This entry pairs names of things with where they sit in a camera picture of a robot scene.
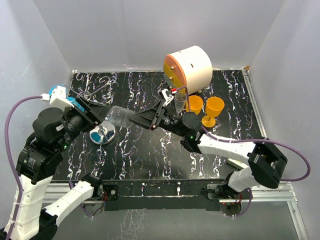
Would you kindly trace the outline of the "yellow wine glass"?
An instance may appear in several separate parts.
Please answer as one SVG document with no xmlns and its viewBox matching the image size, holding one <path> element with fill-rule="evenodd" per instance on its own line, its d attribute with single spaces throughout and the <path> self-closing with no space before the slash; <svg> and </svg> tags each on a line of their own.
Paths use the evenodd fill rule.
<svg viewBox="0 0 320 240">
<path fill-rule="evenodd" d="M 225 107 L 224 101 L 216 96 L 210 97 L 206 101 L 205 113 L 206 115 L 202 118 L 202 125 L 206 128 L 212 128 L 216 124 L 216 117 L 220 115 Z"/>
<path fill-rule="evenodd" d="M 203 100 L 200 96 L 190 95 L 188 98 L 189 101 L 186 101 L 186 111 L 193 112 L 198 115 L 203 107 Z"/>
</svg>

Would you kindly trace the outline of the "wide clear wine glass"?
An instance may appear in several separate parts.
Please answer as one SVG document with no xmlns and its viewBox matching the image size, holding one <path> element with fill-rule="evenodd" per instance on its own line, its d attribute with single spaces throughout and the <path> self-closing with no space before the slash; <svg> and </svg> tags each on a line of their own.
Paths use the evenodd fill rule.
<svg viewBox="0 0 320 240">
<path fill-rule="evenodd" d="M 101 125 L 103 127 L 113 125 L 128 129 L 133 125 L 133 122 L 130 121 L 130 117 L 132 117 L 134 114 L 135 112 L 133 110 L 120 106 L 113 106 L 107 113 Z"/>
</svg>

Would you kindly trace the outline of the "blue wine glass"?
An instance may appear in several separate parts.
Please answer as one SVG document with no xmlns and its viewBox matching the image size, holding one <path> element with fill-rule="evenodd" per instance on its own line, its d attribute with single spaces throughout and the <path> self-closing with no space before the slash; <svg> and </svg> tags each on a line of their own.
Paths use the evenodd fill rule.
<svg viewBox="0 0 320 240">
<path fill-rule="evenodd" d="M 66 98 L 71 104 L 73 104 L 75 107 L 79 108 L 82 112 L 85 111 L 85 109 L 76 101 L 74 97 L 68 96 Z"/>
<path fill-rule="evenodd" d="M 67 97 L 68 88 L 63 84 L 54 85 L 48 92 L 50 96 L 58 95 L 62 96 L 63 98 Z"/>
</svg>

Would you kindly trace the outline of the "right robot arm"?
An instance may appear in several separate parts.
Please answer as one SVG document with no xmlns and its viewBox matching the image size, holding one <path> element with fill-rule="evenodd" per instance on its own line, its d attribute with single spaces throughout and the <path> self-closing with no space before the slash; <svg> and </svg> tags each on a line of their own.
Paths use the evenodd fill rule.
<svg viewBox="0 0 320 240">
<path fill-rule="evenodd" d="M 230 173 L 222 184 L 205 189 L 214 197 L 233 199 L 255 186 L 276 189 L 288 162 L 268 139 L 244 141 L 213 135 L 202 126 L 194 112 L 172 116 L 162 100 L 128 119 L 142 128 L 154 130 L 160 127 L 181 137 L 180 144 L 191 153 L 216 155 L 248 163 L 247 168 Z"/>
</svg>

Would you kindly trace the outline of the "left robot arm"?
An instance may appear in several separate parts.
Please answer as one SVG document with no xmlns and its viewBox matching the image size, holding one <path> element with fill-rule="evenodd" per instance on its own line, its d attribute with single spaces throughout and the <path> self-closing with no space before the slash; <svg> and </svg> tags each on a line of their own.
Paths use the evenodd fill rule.
<svg viewBox="0 0 320 240">
<path fill-rule="evenodd" d="M 81 134 L 100 125 L 110 108 L 83 97 L 66 106 L 42 110 L 33 122 L 17 163 L 12 164 L 17 190 L 3 240 L 51 240 L 61 222 L 85 200 L 103 195 L 102 181 L 85 175 L 69 192 L 47 207 L 43 201 L 63 152 Z"/>
</svg>

